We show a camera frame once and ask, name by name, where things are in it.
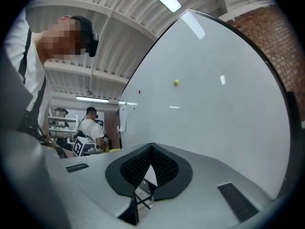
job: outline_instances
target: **white shirt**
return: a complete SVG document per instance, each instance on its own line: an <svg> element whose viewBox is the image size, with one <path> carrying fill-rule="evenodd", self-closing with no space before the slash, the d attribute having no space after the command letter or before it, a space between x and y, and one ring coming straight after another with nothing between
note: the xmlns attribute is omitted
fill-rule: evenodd
<svg viewBox="0 0 305 229"><path fill-rule="evenodd" d="M81 130L86 136L96 142L96 138L104 137L102 127L93 120L85 119L80 123L78 130Z"/></svg>
<svg viewBox="0 0 305 229"><path fill-rule="evenodd" d="M25 19L25 9L21 11L19 16L13 23L9 33L7 34L3 46L7 53L13 68L18 72L20 62L25 52L25 45L28 37L29 25ZM27 69L25 72L25 87L32 94L33 99L27 107L31 111L36 102L38 92L42 87L45 76L45 70L38 57L34 42L31 40L27 55ZM42 127L44 114L51 101L51 86L46 82L46 88L43 94L42 103L39 108L38 124Z"/></svg>

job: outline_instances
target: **ceiling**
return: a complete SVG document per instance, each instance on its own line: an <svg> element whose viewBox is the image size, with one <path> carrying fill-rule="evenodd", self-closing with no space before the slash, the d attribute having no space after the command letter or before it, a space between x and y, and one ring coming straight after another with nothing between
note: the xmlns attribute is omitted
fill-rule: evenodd
<svg viewBox="0 0 305 229"><path fill-rule="evenodd" d="M76 106L75 95L88 95L88 90L95 97L117 103L153 43L186 9L219 17L258 0L178 1L182 7L171 13L158 0L32 0L27 5L27 20L33 32L46 30L62 16L82 15L92 21L100 37L94 58L86 54L45 64L53 91L51 104L81 109L82 105ZM99 109L116 109L105 106L101 104Z"/></svg>

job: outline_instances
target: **white shelf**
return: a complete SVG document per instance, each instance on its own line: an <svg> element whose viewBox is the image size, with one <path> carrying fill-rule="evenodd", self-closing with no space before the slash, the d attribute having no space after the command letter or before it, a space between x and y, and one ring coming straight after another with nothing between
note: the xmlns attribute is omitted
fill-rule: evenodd
<svg viewBox="0 0 305 229"><path fill-rule="evenodd" d="M66 133L75 133L76 130L69 130L69 129L49 129L50 132L66 132Z"/></svg>
<svg viewBox="0 0 305 229"><path fill-rule="evenodd" d="M64 122L76 122L77 118L65 118L65 117L49 116L49 120L57 120L57 121L64 121Z"/></svg>

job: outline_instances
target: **person wearing headset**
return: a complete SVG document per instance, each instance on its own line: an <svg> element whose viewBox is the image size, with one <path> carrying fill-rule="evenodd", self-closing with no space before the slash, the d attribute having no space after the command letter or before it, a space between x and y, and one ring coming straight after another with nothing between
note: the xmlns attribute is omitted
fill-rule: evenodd
<svg viewBox="0 0 305 229"><path fill-rule="evenodd" d="M98 118L96 109L94 107L87 108L86 111L86 119L83 119L76 132L82 131L82 133L86 136L86 138L94 141L96 144L100 146L101 149L105 148L104 142L102 138L104 137L104 133L102 127L96 123L94 120Z"/></svg>
<svg viewBox="0 0 305 229"><path fill-rule="evenodd" d="M98 36L92 32L92 22L83 16L64 16L46 31L33 33L26 21L25 9L16 18L4 40L4 51L11 65L33 95L26 114L44 131L52 147L59 146L49 135L51 86L46 79L44 64L50 59L64 60L67 55L80 55L83 52L94 57L97 44Z"/></svg>

